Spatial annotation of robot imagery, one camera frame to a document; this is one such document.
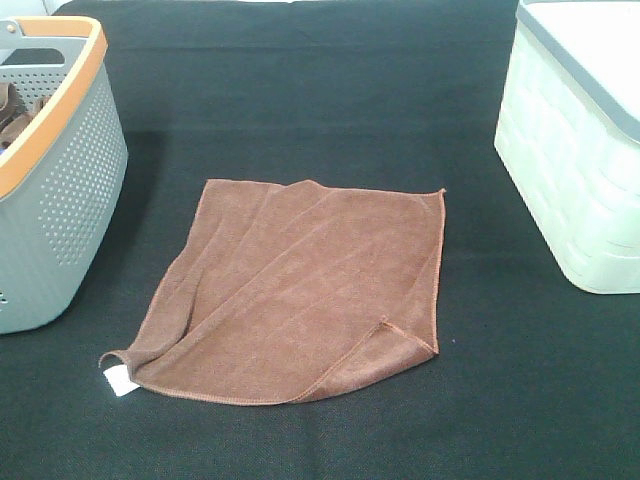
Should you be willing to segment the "brown towels in basket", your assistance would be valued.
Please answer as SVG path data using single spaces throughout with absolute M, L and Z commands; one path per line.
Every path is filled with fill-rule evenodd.
M 27 109 L 14 84 L 1 83 L 1 152 L 6 151 L 44 108 L 50 96 L 39 97 Z

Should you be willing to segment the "brown towel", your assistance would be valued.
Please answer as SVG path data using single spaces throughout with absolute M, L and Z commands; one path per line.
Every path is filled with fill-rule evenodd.
M 211 179 L 133 343 L 129 379 L 303 403 L 436 357 L 445 194 Z

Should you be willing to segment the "white basket grey rim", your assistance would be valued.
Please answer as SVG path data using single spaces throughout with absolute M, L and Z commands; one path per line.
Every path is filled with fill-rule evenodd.
M 639 289 L 639 5 L 522 1 L 494 139 L 565 277 Z

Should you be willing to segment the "grey basket orange rim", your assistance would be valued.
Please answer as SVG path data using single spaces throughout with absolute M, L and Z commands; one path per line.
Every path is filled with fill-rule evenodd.
M 71 303 L 113 215 L 128 152 L 101 24 L 85 16 L 1 22 L 1 83 L 27 109 L 50 96 L 1 152 L 1 330 L 45 325 Z

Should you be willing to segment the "black table cloth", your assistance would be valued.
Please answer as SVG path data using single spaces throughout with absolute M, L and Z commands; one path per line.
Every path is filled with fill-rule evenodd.
M 129 162 L 63 316 L 1 340 L 5 479 L 635 479 L 639 299 L 560 273 L 493 147 L 512 1 L 74 1 Z M 437 358 L 319 402 L 114 396 L 209 178 L 446 192 Z

